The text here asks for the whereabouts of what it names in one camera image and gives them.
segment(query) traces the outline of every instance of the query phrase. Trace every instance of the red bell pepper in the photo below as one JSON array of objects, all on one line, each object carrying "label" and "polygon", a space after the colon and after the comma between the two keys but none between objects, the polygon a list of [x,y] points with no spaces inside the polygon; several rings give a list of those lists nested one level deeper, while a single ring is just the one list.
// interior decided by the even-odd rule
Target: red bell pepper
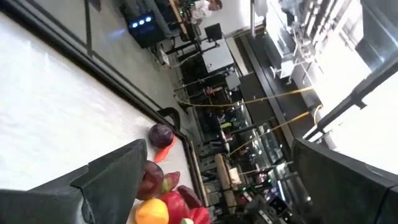
[{"label": "red bell pepper", "polygon": [[189,208],[177,191],[167,192],[159,197],[169,211],[169,224],[180,224],[183,218],[189,218]]},{"label": "red bell pepper", "polygon": [[203,207],[192,209],[189,218],[194,224],[211,224],[209,211]]}]

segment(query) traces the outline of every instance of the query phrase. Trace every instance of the desk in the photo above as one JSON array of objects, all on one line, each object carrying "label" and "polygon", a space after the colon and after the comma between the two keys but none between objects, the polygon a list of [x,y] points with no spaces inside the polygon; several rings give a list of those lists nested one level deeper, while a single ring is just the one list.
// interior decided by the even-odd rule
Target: desk
[{"label": "desk", "polygon": [[181,32],[185,35],[188,35],[187,28],[185,27],[185,24],[183,23],[183,18],[180,15],[179,7],[175,5],[175,0],[169,0],[169,3],[173,9],[175,17],[178,20],[178,23],[180,24]]}]

